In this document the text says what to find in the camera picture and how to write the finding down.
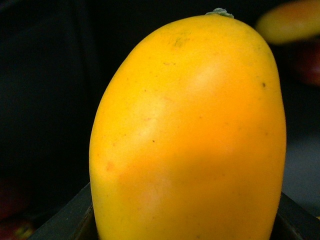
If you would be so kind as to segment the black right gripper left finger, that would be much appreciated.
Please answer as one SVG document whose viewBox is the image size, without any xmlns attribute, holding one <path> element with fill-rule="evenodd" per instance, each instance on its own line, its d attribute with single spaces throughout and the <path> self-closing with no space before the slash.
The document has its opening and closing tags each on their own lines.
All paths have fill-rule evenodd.
<svg viewBox="0 0 320 240">
<path fill-rule="evenodd" d="M 91 187 L 87 184 L 66 206 L 39 227 L 30 240 L 96 240 Z"/>
</svg>

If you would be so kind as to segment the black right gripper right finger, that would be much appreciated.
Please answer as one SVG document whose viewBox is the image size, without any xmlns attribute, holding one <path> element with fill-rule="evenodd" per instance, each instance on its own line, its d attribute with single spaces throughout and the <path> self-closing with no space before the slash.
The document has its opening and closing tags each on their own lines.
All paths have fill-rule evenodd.
<svg viewBox="0 0 320 240">
<path fill-rule="evenodd" d="M 272 240 L 320 240 L 320 220 L 282 193 Z"/>
</svg>

